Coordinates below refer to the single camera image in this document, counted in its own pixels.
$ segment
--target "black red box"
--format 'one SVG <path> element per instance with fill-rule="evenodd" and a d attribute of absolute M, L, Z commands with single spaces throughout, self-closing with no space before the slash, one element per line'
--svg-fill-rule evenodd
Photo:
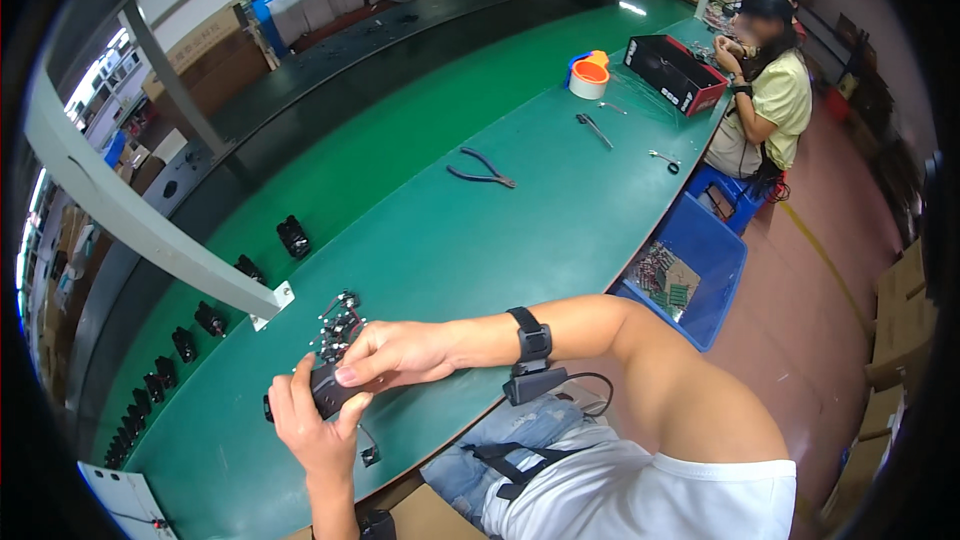
<path fill-rule="evenodd" d="M 727 89 L 720 71 L 667 35 L 632 36 L 623 64 L 687 117 L 713 107 Z"/>

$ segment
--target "metal bracket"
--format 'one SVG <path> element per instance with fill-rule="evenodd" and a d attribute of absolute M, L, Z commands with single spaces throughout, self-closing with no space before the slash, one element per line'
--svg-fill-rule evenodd
<path fill-rule="evenodd" d="M 282 282 L 276 287 L 276 290 L 273 291 L 273 296 L 276 297 L 276 302 L 279 303 L 281 311 L 286 309 L 287 305 L 294 302 L 294 299 L 297 298 L 294 296 L 294 288 L 290 287 L 290 282 L 287 281 Z M 249 316 L 249 320 L 253 323 L 253 330 L 255 332 L 259 332 L 270 323 L 270 319 L 257 317 L 254 314 Z"/>

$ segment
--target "blue plastic stool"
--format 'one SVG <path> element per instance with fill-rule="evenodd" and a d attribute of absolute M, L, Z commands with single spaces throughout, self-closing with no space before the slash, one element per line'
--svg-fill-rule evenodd
<path fill-rule="evenodd" d="M 702 162 L 693 172 L 693 179 L 687 184 L 686 191 L 694 198 L 699 198 L 710 186 L 720 191 L 720 194 L 723 195 L 723 198 L 726 198 L 726 202 L 732 207 L 733 214 L 726 220 L 726 227 L 738 236 L 743 236 L 747 224 L 770 197 L 769 191 L 761 196 L 754 196 L 747 182 L 721 173 Z"/>

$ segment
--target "white t-shirt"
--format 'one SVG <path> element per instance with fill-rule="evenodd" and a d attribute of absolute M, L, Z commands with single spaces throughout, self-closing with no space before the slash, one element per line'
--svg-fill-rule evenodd
<path fill-rule="evenodd" d="M 581 450 L 537 474 L 512 502 L 486 491 L 481 523 L 504 540 L 786 538 L 797 466 L 791 460 L 691 463 L 650 454 L 608 426 L 571 429 L 549 448 Z M 526 471 L 541 461 L 524 459 Z"/>

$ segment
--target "pliers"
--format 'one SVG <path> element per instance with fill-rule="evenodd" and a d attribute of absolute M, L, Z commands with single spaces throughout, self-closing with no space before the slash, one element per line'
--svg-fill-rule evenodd
<path fill-rule="evenodd" d="M 466 146 L 462 146 L 460 148 L 460 152 L 479 159 L 481 163 L 486 165 L 486 168 L 493 175 L 474 175 L 471 173 L 463 173 L 461 170 L 454 168 L 452 164 L 449 164 L 446 166 L 446 170 L 450 172 L 450 174 L 454 174 L 457 177 L 463 180 L 467 180 L 469 182 L 497 182 L 499 184 L 503 184 L 507 188 L 517 187 L 517 182 L 515 182 L 514 180 L 510 179 L 509 177 L 497 171 L 497 168 L 494 167 L 494 164 L 492 162 L 490 162 L 490 159 L 483 156 L 476 150 L 473 150 L 472 148 L 467 148 Z"/>

